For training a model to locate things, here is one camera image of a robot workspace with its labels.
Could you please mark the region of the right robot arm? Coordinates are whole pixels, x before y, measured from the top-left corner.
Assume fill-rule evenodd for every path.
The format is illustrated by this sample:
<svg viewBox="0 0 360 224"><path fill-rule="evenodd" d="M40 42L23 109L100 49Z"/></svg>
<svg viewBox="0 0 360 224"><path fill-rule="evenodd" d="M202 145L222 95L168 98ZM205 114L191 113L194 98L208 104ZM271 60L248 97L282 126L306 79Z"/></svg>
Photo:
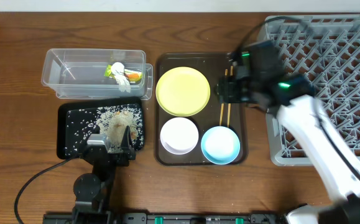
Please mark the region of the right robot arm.
<svg viewBox="0 0 360 224"><path fill-rule="evenodd" d="M332 204L300 206L286 223L360 224L360 160L331 122L303 75L286 75L273 41L241 43L230 59L234 75L219 80L222 103L252 103L275 116L320 175Z"/></svg>

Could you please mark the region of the green snack wrapper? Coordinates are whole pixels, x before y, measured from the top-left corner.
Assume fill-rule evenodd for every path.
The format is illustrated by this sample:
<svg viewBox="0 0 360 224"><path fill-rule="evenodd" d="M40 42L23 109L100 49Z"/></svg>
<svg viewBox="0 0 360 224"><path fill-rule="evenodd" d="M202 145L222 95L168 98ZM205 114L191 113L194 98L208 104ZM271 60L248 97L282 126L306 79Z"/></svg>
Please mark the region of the green snack wrapper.
<svg viewBox="0 0 360 224"><path fill-rule="evenodd" d="M105 77L109 77L109 78L114 78L115 74L112 71L112 65L108 65L106 67L106 70L104 72L104 76ZM124 69L124 76L131 82L131 83L135 83L138 82L142 79L142 72L140 71L135 71L135 70L129 70L129 69Z"/></svg>

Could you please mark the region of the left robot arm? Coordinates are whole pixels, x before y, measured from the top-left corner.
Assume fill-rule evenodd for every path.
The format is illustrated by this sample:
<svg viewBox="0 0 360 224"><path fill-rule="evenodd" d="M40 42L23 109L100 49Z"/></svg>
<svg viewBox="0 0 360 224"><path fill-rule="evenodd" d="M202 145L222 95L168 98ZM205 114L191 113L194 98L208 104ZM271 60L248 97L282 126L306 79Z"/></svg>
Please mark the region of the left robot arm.
<svg viewBox="0 0 360 224"><path fill-rule="evenodd" d="M109 224L118 220L109 208L109 200L116 168L128 166L129 161L136 158L129 126L126 126L120 143L122 151L111 154L108 152L110 147L107 135L93 133L80 151L80 158L91 164L93 170L79 176L73 185L76 197L72 214L74 224Z"/></svg>

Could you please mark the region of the white bowl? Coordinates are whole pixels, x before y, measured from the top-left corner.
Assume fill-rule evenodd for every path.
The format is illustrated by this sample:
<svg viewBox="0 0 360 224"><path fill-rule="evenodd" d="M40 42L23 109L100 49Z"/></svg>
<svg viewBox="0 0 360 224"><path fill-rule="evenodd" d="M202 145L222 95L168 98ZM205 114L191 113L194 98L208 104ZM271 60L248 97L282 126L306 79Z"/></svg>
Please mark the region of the white bowl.
<svg viewBox="0 0 360 224"><path fill-rule="evenodd" d="M172 118L160 130L160 143L171 154L183 155L191 152L198 140L198 128L187 118Z"/></svg>

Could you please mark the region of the rice food scraps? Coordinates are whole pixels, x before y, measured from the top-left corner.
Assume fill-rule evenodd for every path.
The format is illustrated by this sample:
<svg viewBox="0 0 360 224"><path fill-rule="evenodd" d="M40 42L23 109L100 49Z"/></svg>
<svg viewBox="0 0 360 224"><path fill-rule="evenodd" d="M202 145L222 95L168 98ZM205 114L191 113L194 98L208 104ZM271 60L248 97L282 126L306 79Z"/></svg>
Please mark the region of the rice food scraps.
<svg viewBox="0 0 360 224"><path fill-rule="evenodd" d="M65 156L72 156L84 148L86 141L97 129L100 134L109 138L109 153L123 152L121 141L126 126L131 129L132 145L136 151L144 147L144 120L142 108L138 104L104 106L98 108L75 109L66 113L65 140L63 150Z"/></svg>

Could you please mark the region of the light blue bowl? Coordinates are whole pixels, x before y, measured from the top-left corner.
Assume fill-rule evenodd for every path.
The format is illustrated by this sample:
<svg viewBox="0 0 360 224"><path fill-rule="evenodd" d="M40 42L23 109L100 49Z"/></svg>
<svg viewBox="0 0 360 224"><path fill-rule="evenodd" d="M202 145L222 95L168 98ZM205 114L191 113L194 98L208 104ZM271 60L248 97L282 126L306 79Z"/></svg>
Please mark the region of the light blue bowl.
<svg viewBox="0 0 360 224"><path fill-rule="evenodd" d="M201 139L201 151L213 164L230 164L241 150L238 135L224 126L215 126L207 130Z"/></svg>

